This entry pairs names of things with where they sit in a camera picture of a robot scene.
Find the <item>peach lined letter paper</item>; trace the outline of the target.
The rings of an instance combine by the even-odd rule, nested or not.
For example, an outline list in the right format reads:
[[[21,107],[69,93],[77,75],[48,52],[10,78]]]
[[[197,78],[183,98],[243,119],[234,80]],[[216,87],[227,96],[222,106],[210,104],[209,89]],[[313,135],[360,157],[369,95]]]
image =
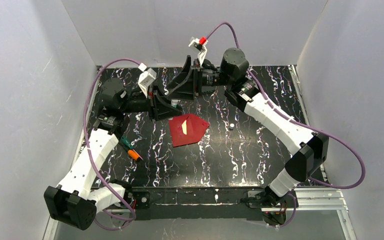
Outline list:
[[[188,134],[187,120],[184,120],[181,124],[181,130],[184,135]]]

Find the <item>red paper envelope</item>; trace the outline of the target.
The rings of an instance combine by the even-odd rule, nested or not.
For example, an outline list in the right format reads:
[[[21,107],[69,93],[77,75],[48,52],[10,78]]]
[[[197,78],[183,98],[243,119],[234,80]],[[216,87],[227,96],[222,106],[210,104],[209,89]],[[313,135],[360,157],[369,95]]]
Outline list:
[[[187,120],[187,135],[182,133],[181,124],[184,120]],[[168,124],[173,147],[198,143],[210,126],[209,122],[195,114],[173,117]]]

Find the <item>white green glue stick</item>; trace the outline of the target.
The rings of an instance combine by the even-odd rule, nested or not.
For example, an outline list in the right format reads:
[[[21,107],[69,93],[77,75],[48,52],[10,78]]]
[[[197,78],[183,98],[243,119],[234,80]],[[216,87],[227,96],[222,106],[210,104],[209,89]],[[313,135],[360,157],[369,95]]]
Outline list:
[[[171,106],[173,106],[174,108],[177,107],[178,103],[179,103],[179,100],[178,100],[178,99],[172,99],[172,100],[171,100]]]

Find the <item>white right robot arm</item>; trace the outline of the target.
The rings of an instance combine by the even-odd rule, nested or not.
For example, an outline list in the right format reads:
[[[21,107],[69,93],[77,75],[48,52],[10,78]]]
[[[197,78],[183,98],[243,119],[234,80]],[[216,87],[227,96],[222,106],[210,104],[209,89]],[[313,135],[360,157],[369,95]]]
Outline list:
[[[243,51],[236,47],[227,49],[219,67],[208,60],[186,57],[181,71],[167,84],[171,100],[193,101],[202,94],[203,87],[224,86],[227,100],[243,113],[253,117],[274,134],[291,153],[283,170],[254,197],[244,202],[259,201],[277,204],[282,197],[307,181],[320,168],[327,157],[329,137],[293,122],[258,87],[258,81],[247,76],[249,62]]]

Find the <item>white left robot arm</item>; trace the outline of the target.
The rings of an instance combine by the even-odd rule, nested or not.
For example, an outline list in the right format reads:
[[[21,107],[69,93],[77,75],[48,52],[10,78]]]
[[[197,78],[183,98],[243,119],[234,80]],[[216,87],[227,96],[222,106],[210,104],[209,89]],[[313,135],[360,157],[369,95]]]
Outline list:
[[[182,108],[173,106],[156,84],[142,91],[140,88],[126,90],[117,78],[101,84],[99,117],[92,126],[86,149],[78,156],[66,176],[56,187],[48,186],[44,200],[50,217],[80,230],[93,223],[96,214],[120,202],[127,184],[120,180],[92,190],[107,156],[122,143],[130,118],[129,113],[147,112],[151,120],[159,121],[181,116]]]

